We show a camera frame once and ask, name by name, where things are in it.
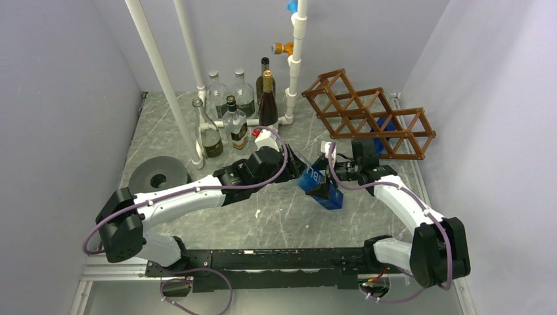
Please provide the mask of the dark bottle silver cap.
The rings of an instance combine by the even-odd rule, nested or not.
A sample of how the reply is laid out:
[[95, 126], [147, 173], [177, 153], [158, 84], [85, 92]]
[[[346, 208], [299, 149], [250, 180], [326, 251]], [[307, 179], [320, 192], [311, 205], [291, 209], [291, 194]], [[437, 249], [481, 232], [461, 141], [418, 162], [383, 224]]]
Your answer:
[[268, 57], [264, 56], [261, 59], [261, 75], [258, 77], [256, 81], [256, 99], [257, 99], [258, 106], [261, 106], [261, 97], [263, 93], [263, 73], [266, 70], [270, 70], [270, 60]]

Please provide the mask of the clear bottle dark label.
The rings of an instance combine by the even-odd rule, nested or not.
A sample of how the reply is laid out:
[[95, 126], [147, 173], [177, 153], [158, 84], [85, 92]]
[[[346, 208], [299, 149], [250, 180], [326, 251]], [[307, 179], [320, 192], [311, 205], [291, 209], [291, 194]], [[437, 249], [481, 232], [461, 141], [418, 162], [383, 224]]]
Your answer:
[[250, 84], [245, 81], [244, 70], [235, 70], [236, 83], [231, 87], [236, 105], [239, 110], [246, 114], [247, 118], [253, 118], [256, 113], [255, 93]]

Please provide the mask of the small dark capped bottle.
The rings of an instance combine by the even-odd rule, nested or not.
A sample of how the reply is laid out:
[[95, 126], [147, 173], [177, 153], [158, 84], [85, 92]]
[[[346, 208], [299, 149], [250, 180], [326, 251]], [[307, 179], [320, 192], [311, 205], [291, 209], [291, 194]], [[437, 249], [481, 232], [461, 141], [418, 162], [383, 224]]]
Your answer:
[[246, 114], [238, 108], [233, 95], [226, 97], [227, 111], [222, 122], [232, 149], [244, 151], [248, 147], [248, 125]]

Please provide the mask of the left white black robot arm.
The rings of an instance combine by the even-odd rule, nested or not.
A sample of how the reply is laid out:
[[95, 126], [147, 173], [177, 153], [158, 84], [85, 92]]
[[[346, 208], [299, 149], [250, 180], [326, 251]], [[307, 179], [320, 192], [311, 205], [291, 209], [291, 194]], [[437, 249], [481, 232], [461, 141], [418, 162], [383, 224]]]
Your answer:
[[171, 275], [181, 275], [189, 266], [185, 244], [178, 237], [153, 233], [152, 228], [197, 210], [247, 200], [268, 183], [298, 179], [306, 168], [295, 153], [265, 146], [189, 184], [137, 194], [118, 188], [95, 219], [106, 259], [120, 263], [140, 257], [162, 265]]

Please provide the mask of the clear bottle red green label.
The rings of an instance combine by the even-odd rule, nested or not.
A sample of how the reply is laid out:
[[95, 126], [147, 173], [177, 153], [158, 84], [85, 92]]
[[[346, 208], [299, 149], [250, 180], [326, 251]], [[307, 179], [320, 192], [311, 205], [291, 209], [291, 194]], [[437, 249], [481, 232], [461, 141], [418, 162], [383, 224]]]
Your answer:
[[228, 87], [219, 79], [217, 70], [208, 72], [211, 84], [207, 91], [206, 111], [213, 120], [221, 120], [228, 110], [227, 97], [230, 95]]

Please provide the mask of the dark bottle gold cap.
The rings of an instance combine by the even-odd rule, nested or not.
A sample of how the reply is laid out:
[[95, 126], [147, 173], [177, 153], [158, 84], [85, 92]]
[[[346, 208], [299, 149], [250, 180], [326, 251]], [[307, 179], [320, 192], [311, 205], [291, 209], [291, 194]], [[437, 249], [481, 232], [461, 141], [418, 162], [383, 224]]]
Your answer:
[[275, 94], [273, 93], [273, 75], [270, 70], [265, 70], [263, 72], [263, 91], [259, 109], [259, 124], [272, 127], [275, 130], [277, 130], [279, 126], [279, 115]]

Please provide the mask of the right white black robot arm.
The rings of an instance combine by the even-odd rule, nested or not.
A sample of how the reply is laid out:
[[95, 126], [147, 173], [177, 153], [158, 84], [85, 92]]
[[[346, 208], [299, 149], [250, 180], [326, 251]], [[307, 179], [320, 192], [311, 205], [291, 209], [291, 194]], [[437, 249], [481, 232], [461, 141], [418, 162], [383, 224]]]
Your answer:
[[410, 190], [398, 173], [379, 162], [374, 142], [352, 140], [352, 157], [337, 160], [335, 142], [321, 143], [321, 156], [313, 164], [325, 171], [324, 182], [312, 194], [329, 196], [329, 186], [366, 190], [386, 205], [411, 233], [410, 242], [382, 235], [367, 239], [362, 247], [362, 264], [369, 272], [386, 265], [410, 272], [424, 288], [448, 290], [453, 280], [470, 274], [466, 231], [462, 221], [447, 218], [426, 205]]

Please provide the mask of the blue labelled clear bottle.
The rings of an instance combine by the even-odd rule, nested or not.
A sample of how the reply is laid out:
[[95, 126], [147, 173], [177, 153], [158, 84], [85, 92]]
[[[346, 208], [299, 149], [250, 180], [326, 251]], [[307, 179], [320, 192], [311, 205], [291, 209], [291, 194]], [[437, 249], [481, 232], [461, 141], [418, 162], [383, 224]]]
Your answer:
[[306, 196], [312, 197], [326, 210], [339, 210], [343, 207], [344, 194], [334, 182], [312, 165], [308, 165], [298, 179], [298, 186]]

